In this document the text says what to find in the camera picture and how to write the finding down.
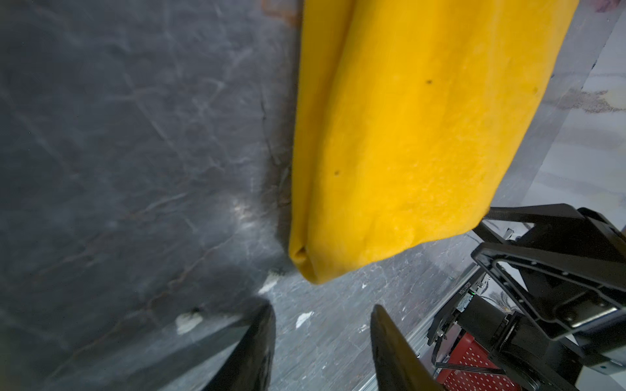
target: black cable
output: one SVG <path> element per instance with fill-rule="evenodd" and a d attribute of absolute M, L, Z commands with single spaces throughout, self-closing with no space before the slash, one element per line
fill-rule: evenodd
<path fill-rule="evenodd" d="M 468 367 L 467 365 L 450 364 L 447 362 L 438 362 L 434 364 L 435 368 L 462 370 L 464 372 L 485 373 L 487 375 L 506 375 L 506 371 L 499 368 L 484 367 Z"/>
<path fill-rule="evenodd" d="M 443 341 L 443 337 L 437 338 L 437 341 L 434 343 L 433 355 L 431 356 L 431 363 L 433 363 L 433 365 L 437 364 L 437 353 L 439 353 L 439 349 L 441 348 L 441 341 Z"/>

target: white debris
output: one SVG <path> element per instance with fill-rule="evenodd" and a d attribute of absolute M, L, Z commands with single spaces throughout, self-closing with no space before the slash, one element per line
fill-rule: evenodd
<path fill-rule="evenodd" d="M 278 283 L 278 280 L 280 280 L 281 275 L 278 274 L 277 272 L 270 270 L 270 272 L 267 274 L 267 278 L 265 279 L 265 282 L 263 283 L 263 286 L 261 287 L 261 289 L 259 289 L 259 295 L 262 295 L 263 293 L 267 293 L 270 291 L 270 289 L 274 288 L 274 286 Z"/>
<path fill-rule="evenodd" d="M 295 327 L 299 328 L 300 326 L 302 326 L 302 324 L 304 322 L 307 321 L 307 319 L 309 319 L 311 317 L 311 315 L 313 315 L 314 312 L 305 312 L 305 313 L 301 313 L 300 316 L 298 317 L 298 320 L 295 321 Z"/>
<path fill-rule="evenodd" d="M 181 313 L 176 317 L 176 333 L 183 335 L 202 323 L 202 315 L 198 312 Z"/>

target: marble countertop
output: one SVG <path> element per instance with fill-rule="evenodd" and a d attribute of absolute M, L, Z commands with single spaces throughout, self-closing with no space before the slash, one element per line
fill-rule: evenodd
<path fill-rule="evenodd" d="M 547 99 L 582 85 L 615 23 L 581 7 Z M 196 390 L 245 330 L 224 327 L 269 300 L 271 389 L 349 390 L 373 374 L 375 303 L 409 333 L 458 282 L 476 246 L 467 235 L 322 286 L 294 270 L 285 246 L 300 9 L 287 0 L 2 5 L 8 389 Z M 519 204 L 564 111 L 542 104 L 497 205 Z M 202 321 L 181 329 L 189 312 Z"/>

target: yellow cloth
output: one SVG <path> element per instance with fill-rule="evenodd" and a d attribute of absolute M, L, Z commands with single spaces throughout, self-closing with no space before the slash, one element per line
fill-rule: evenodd
<path fill-rule="evenodd" d="M 305 0 L 289 255 L 323 283 L 474 228 L 577 0 Z"/>

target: gray marble surface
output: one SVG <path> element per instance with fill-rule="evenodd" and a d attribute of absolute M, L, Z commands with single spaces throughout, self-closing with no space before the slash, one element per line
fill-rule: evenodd
<path fill-rule="evenodd" d="M 271 389 L 348 390 L 373 373 L 375 303 L 409 333 L 459 280 L 469 236 L 318 287 L 291 265 L 299 9 L 286 0 L 0 7 L 3 389 L 198 389 L 245 330 L 227 326 L 269 300 Z M 595 11 L 581 12 L 583 30 L 599 29 Z M 606 36 L 591 39 L 598 53 L 611 15 Z M 592 52 L 572 52 L 590 62 L 576 72 L 588 74 Z M 528 189 L 565 109 L 554 110 L 552 122 L 533 123 L 499 205 Z M 179 335 L 176 317 L 194 308 L 203 322 Z"/>

